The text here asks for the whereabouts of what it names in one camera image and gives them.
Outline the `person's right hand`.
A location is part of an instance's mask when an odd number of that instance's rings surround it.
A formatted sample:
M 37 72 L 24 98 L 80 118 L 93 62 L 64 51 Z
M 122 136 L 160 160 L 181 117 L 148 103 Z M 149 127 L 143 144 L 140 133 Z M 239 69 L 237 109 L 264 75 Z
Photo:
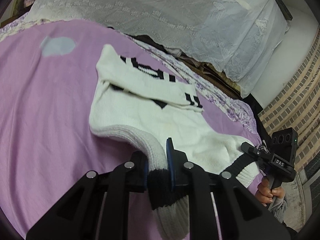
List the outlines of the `person's right hand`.
M 273 202 L 274 197 L 283 199 L 285 196 L 285 190 L 280 186 L 274 189 L 269 188 L 269 180 L 264 177 L 257 187 L 255 198 L 264 206 Z

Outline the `grey sleeve right forearm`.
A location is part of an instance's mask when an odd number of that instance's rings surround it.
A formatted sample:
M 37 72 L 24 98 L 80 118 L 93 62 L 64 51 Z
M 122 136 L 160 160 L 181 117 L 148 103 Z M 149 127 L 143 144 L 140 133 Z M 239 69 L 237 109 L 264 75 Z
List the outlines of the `grey sleeve right forearm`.
M 283 198 L 276 198 L 273 202 L 273 206 L 270 209 L 270 213 L 274 216 L 274 218 L 282 223 L 284 221 L 285 212 L 287 210 L 288 204 L 287 199 L 284 196 Z

